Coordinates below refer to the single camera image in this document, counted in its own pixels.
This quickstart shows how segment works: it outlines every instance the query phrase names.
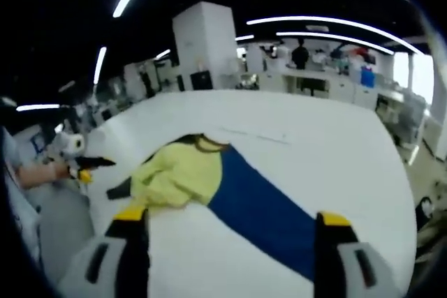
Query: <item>black object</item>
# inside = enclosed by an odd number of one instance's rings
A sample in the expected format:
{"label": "black object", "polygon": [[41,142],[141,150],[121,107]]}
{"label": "black object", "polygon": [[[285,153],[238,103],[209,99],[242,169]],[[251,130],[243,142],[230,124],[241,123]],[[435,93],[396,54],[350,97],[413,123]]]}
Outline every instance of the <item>black object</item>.
{"label": "black object", "polygon": [[149,75],[146,73],[141,73],[141,72],[139,72],[138,74],[140,75],[141,81],[146,88],[146,98],[152,98],[153,96],[155,96],[155,92],[154,92],[154,89],[152,88],[151,80],[149,79]]}
{"label": "black object", "polygon": [[75,158],[76,163],[79,165],[80,169],[94,169],[96,167],[110,167],[116,165],[115,162],[108,160],[104,157],[85,157],[79,156]]}
{"label": "black object", "polygon": [[115,297],[147,297],[147,284],[150,267],[149,236],[147,234],[147,210],[139,221],[115,219],[108,228],[107,237],[126,240],[122,256],[119,260]]}
{"label": "black object", "polygon": [[101,263],[104,260],[107,249],[107,244],[100,244],[95,250],[95,254],[93,254],[93,258],[91,259],[89,268],[87,269],[87,273],[85,275],[85,278],[92,284],[95,284],[98,281],[99,269],[101,268]]}
{"label": "black object", "polygon": [[447,282],[446,265],[447,238],[444,238],[406,298],[444,297]]}
{"label": "black object", "polygon": [[379,96],[377,98],[376,109],[375,109],[376,111],[379,109],[380,105],[388,106],[388,100]]}
{"label": "black object", "polygon": [[341,59],[341,57],[343,55],[343,52],[341,51],[341,49],[347,44],[348,44],[347,42],[340,43],[338,47],[336,47],[333,51],[330,52],[330,56],[333,59]]}
{"label": "black object", "polygon": [[447,232],[440,230],[429,241],[425,242],[423,246],[416,249],[416,259],[432,251],[432,249],[443,239],[445,240],[444,242],[447,242]]}
{"label": "black object", "polygon": [[396,134],[393,135],[393,142],[398,147],[400,147],[400,144],[402,143],[401,140],[400,140],[400,137],[397,136]]}
{"label": "black object", "polygon": [[183,83],[183,77],[182,77],[182,75],[178,75],[178,76],[177,76],[177,83],[178,83],[178,85],[179,85],[179,90],[180,90],[180,92],[183,92],[183,91],[184,91],[184,83]]}
{"label": "black object", "polygon": [[366,63],[368,63],[368,64],[376,64],[376,57],[374,55],[364,54],[362,56],[363,56],[363,59],[365,60]]}
{"label": "black object", "polygon": [[292,61],[295,63],[297,69],[305,69],[308,59],[309,52],[302,45],[292,51]]}
{"label": "black object", "polygon": [[425,226],[426,223],[430,221],[433,217],[433,213],[425,213],[423,209],[423,204],[427,204],[428,206],[433,206],[432,201],[428,197],[423,197],[418,206],[416,206],[416,228],[419,231],[422,227]]}
{"label": "black object", "polygon": [[123,181],[120,185],[115,186],[114,188],[111,188],[107,190],[107,198],[109,200],[116,200],[116,199],[122,199],[127,198],[131,196],[131,182],[132,179],[129,177],[125,181]]}
{"label": "black object", "polygon": [[315,78],[302,78],[301,90],[310,89],[310,95],[314,96],[314,91],[325,91],[325,81],[316,80]]}
{"label": "black object", "polygon": [[191,74],[193,90],[212,90],[211,74],[209,71],[201,71]]}
{"label": "black object", "polygon": [[112,117],[112,113],[109,110],[105,110],[101,114],[103,115],[104,121],[107,121]]}
{"label": "black object", "polygon": [[346,278],[337,246],[358,242],[351,226],[326,225],[316,216],[314,298],[345,298]]}

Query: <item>blue cloth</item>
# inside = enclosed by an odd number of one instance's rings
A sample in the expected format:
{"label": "blue cloth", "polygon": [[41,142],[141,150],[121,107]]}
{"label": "blue cloth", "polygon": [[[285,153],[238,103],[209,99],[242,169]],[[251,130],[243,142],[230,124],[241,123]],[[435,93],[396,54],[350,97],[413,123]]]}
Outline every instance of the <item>blue cloth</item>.
{"label": "blue cloth", "polygon": [[221,184],[208,207],[262,252],[313,281],[316,221],[233,147],[221,159]]}

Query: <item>white table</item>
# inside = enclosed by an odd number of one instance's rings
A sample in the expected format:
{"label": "white table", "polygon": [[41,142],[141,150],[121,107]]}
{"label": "white table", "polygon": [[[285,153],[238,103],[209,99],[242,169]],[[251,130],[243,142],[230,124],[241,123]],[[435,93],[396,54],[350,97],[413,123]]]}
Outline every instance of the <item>white table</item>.
{"label": "white table", "polygon": [[[97,233],[128,200],[105,191],[185,133],[212,132],[312,216],[347,217],[387,261],[402,292],[413,272],[416,220],[404,166],[378,117],[336,101],[259,91],[162,94],[106,121],[88,154],[117,161],[89,186]],[[254,248],[206,207],[151,219],[150,297],[313,297],[313,285]]]}
{"label": "white table", "polygon": [[288,92],[286,78],[311,78],[329,82],[329,99],[353,103],[370,110],[376,108],[377,96],[404,102],[404,95],[398,91],[382,87],[366,88],[349,76],[339,75],[335,71],[297,70],[284,68],[277,72],[259,73],[261,91]]}

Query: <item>floor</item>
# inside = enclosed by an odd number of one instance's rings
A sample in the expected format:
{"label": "floor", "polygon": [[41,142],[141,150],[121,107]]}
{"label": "floor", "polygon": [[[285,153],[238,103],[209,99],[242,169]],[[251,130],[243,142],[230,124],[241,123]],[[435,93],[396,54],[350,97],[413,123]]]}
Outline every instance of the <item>floor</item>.
{"label": "floor", "polygon": [[415,204],[424,196],[433,196],[432,186],[436,181],[447,181],[446,164],[433,158],[423,143],[414,151],[400,147],[397,150],[402,157]]}

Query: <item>person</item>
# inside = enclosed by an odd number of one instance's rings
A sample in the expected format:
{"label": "person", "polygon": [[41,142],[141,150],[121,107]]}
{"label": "person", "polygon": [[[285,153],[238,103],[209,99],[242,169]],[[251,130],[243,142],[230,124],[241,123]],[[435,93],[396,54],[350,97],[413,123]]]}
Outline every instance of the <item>person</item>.
{"label": "person", "polygon": [[[64,275],[72,256],[93,235],[88,204],[63,180],[73,178],[73,168],[64,161],[24,166],[17,142],[0,126],[3,178],[12,218],[37,269],[52,284]],[[40,211],[25,191],[58,181]]]}
{"label": "person", "polygon": [[292,51],[292,61],[295,63],[296,68],[303,70],[306,68],[307,60],[309,59],[309,52],[307,49],[303,46],[304,45],[304,39],[299,38],[298,39],[298,47],[296,47]]}
{"label": "person", "polygon": [[23,191],[58,179],[69,178],[69,169],[64,162],[23,166],[14,138],[6,128],[1,127],[1,131],[3,132],[3,175],[6,180],[13,218],[32,258],[38,262],[40,255],[37,236],[39,215],[25,198]]}

